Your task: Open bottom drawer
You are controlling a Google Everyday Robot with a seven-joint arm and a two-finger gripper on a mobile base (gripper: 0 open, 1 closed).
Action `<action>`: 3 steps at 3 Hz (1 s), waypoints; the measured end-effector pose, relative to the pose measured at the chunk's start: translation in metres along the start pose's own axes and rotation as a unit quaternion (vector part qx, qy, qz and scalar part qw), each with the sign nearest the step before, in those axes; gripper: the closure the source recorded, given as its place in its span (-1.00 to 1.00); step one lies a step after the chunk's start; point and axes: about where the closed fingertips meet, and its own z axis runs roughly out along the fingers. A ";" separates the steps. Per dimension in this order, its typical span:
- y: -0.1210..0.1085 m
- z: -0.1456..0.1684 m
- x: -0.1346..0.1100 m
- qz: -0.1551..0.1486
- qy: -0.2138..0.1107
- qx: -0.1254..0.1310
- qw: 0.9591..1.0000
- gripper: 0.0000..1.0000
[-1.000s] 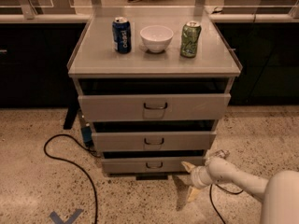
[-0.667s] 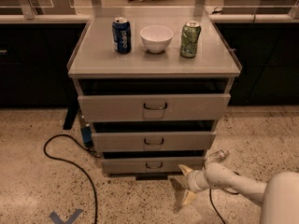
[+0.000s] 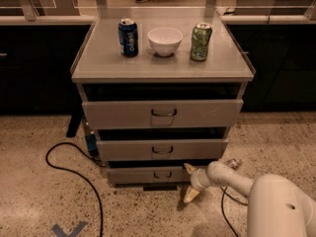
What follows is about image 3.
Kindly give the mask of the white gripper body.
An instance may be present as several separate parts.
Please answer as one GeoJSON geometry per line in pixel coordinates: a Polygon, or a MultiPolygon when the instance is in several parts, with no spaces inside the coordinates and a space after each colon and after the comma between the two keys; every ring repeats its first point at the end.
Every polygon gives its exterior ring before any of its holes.
{"type": "Polygon", "coordinates": [[[191,173],[191,186],[197,191],[203,191],[213,185],[210,177],[210,169],[196,168],[191,173]]]}

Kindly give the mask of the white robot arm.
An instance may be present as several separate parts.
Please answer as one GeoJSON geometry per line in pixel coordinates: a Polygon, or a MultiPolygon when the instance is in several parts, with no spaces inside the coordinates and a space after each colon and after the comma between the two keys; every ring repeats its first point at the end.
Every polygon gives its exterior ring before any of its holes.
{"type": "Polygon", "coordinates": [[[218,161],[185,168],[191,184],[184,203],[209,187],[230,187],[248,200],[247,237],[316,237],[316,201],[287,178],[265,174],[252,180],[218,161]]]}

